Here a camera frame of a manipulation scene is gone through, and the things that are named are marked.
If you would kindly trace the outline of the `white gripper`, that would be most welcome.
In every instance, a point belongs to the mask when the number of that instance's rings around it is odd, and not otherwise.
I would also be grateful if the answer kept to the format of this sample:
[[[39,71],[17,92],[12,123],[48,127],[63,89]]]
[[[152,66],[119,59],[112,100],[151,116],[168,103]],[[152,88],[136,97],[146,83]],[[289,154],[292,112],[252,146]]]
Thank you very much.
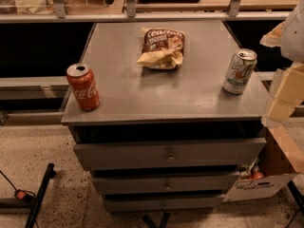
[[[293,62],[304,62],[304,0],[267,34],[260,43],[268,48],[281,48],[281,55]],[[292,64],[286,70],[278,69],[271,83],[269,97],[261,119],[265,127],[285,123],[304,102],[304,64]]]

